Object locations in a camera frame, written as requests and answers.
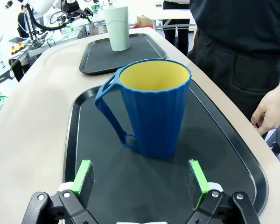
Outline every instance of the cup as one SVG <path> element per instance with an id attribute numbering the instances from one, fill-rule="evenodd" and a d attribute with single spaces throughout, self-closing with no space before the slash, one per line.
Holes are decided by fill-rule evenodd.
<path id="1" fill-rule="evenodd" d="M 107 7 L 103 9 L 105 23 L 113 51 L 130 48 L 128 7 Z"/>
<path id="2" fill-rule="evenodd" d="M 124 146 L 149 158 L 170 157 L 176 149 L 191 76 L 185 65 L 171 60 L 134 62 L 118 69 L 99 88 L 95 106 L 111 123 Z M 114 86 L 120 87 L 134 134 L 122 129 L 103 100 Z M 137 145 L 129 144 L 127 136 L 135 137 Z"/>

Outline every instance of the person in background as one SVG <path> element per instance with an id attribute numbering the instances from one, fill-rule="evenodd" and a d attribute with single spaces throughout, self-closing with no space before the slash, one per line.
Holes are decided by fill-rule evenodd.
<path id="1" fill-rule="evenodd" d="M 23 5 L 21 5 L 21 9 L 22 11 L 18 15 L 19 32 L 21 37 L 27 38 L 29 37 L 28 33 L 26 33 L 24 29 L 22 29 L 22 27 L 25 28 L 25 13 L 27 12 L 27 9 Z"/>
<path id="2" fill-rule="evenodd" d="M 164 0 L 163 9 L 190 9 L 190 0 Z M 169 25 L 174 24 L 190 24 L 190 19 L 182 20 L 171 20 Z M 175 29 L 169 28 L 164 29 L 165 38 L 172 45 L 175 45 Z M 178 29 L 178 43 L 177 48 L 184 54 L 187 55 L 189 48 L 189 28 L 180 27 Z"/>
<path id="3" fill-rule="evenodd" d="M 191 0 L 195 63 L 263 137 L 280 125 L 280 1 Z"/>

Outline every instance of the black t-shirt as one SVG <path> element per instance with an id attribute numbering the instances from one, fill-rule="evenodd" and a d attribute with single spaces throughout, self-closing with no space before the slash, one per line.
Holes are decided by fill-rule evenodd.
<path id="1" fill-rule="evenodd" d="M 23 28 L 25 28 L 24 15 L 25 15 L 24 13 L 20 13 L 18 15 L 18 22 Z M 23 37 L 23 38 L 29 37 L 29 35 L 20 26 L 19 26 L 19 30 L 20 30 L 21 37 Z"/>
<path id="2" fill-rule="evenodd" d="M 280 0 L 191 0 L 197 26 L 226 46 L 280 57 Z"/>

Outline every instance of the tray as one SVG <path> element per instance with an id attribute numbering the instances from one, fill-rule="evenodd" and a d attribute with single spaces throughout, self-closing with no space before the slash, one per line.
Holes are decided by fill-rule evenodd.
<path id="1" fill-rule="evenodd" d="M 207 180 L 220 183 L 227 194 L 246 192 L 260 215 L 268 196 L 266 176 L 247 145 L 194 81 L 176 153 L 162 160 L 144 158 L 121 145 L 94 105 L 97 91 L 98 87 L 87 90 L 73 104 L 64 180 L 73 181 L 83 159 L 93 162 L 96 180 L 87 209 L 99 223 L 186 223 L 193 210 L 186 184 L 191 158 L 199 161 Z M 120 90 L 104 99 L 123 129 L 131 132 Z"/>
<path id="2" fill-rule="evenodd" d="M 112 51 L 109 38 L 106 38 L 86 46 L 80 72 L 89 76 L 102 75 L 136 61 L 166 56 L 166 52 L 147 34 L 131 34 L 130 48 L 118 52 Z"/>

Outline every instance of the blue handle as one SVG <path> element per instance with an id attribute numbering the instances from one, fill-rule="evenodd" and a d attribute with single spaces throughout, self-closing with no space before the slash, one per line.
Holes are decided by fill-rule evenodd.
<path id="1" fill-rule="evenodd" d="M 104 83 L 99 88 L 97 96 L 96 96 L 95 101 L 94 101 L 94 104 L 102 112 L 102 114 L 108 119 L 110 124 L 113 126 L 113 128 L 116 131 L 121 143 L 124 146 L 129 147 L 131 150 L 138 152 L 139 151 L 138 146 L 134 146 L 134 145 L 131 145 L 131 144 L 126 142 L 126 137 L 127 136 L 135 137 L 135 135 L 127 133 L 122 129 L 122 127 L 119 124 L 119 122 L 117 121 L 116 117 L 114 116 L 114 114 L 112 113 L 112 111 L 110 110 L 110 108 L 108 107 L 106 102 L 103 100 L 103 96 L 106 95 L 114 86 L 116 86 L 116 85 L 121 86 L 121 83 L 119 81 L 119 75 L 120 75 L 121 71 L 122 71 L 122 69 L 118 69 L 116 71 L 116 73 L 106 83 Z"/>

